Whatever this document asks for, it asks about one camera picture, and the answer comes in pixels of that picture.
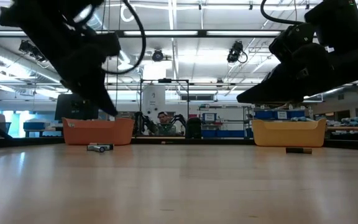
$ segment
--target orange bin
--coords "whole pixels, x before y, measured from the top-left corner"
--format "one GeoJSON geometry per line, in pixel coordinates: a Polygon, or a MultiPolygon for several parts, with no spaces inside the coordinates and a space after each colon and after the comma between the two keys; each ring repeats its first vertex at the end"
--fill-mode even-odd
{"type": "Polygon", "coordinates": [[[324,144],[326,120],[305,122],[252,121],[258,146],[321,147],[324,144]]]}
{"type": "Polygon", "coordinates": [[[115,121],[83,121],[63,118],[63,133],[66,144],[87,145],[103,143],[126,145],[131,143],[135,121],[117,118],[115,121]]]}

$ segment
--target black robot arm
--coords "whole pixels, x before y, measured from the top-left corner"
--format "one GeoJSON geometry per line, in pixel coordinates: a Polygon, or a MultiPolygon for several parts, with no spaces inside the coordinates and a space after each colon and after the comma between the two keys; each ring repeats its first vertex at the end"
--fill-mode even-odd
{"type": "Polygon", "coordinates": [[[353,0],[324,0],[305,14],[305,21],[285,21],[292,26],[269,46],[281,63],[262,83],[237,96],[238,102],[298,103],[304,96],[358,80],[356,3],[353,0]],[[319,44],[312,42],[314,33],[319,44]],[[328,52],[325,47],[334,51],[328,52]]]}
{"type": "Polygon", "coordinates": [[[133,134],[143,134],[145,131],[145,128],[155,134],[157,133],[157,126],[154,124],[152,120],[148,116],[143,115],[142,112],[136,112],[135,113],[135,126],[133,130],[133,134]]]}
{"type": "Polygon", "coordinates": [[[178,114],[178,115],[173,116],[173,118],[170,121],[170,123],[175,124],[177,121],[179,121],[183,125],[183,127],[186,127],[186,120],[185,120],[185,118],[183,117],[182,114],[178,114]]]}
{"type": "Polygon", "coordinates": [[[117,35],[98,35],[86,25],[103,0],[15,0],[9,8],[1,8],[0,25],[20,27],[50,61],[66,88],[115,116],[117,110],[104,87],[105,74],[119,75],[135,69],[143,59],[146,45],[139,17],[128,0],[122,1],[138,23],[142,51],[134,67],[121,72],[102,69],[108,57],[119,55],[117,35]],[[75,22],[75,17],[89,6],[89,14],[75,22]]]}

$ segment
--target yellow bin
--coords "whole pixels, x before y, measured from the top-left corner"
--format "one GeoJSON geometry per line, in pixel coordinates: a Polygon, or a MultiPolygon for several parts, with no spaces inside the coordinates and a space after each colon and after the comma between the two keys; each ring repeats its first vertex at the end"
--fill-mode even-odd
{"type": "Polygon", "coordinates": [[[258,146],[321,147],[326,120],[305,122],[265,122],[253,120],[254,140],[258,146]]]}

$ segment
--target wooden tabletop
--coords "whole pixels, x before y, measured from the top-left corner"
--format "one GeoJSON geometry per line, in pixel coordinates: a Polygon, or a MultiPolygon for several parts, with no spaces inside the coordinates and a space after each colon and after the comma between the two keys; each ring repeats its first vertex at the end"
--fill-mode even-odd
{"type": "Polygon", "coordinates": [[[358,151],[0,149],[0,224],[358,224],[358,151]]]}

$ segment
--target computer monitor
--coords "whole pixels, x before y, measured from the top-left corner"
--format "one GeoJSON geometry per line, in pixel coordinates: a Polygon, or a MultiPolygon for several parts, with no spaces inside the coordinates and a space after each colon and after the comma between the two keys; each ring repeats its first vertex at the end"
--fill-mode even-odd
{"type": "Polygon", "coordinates": [[[57,98],[56,121],[61,121],[62,118],[97,119],[98,116],[99,108],[77,94],[61,94],[57,98]]]}

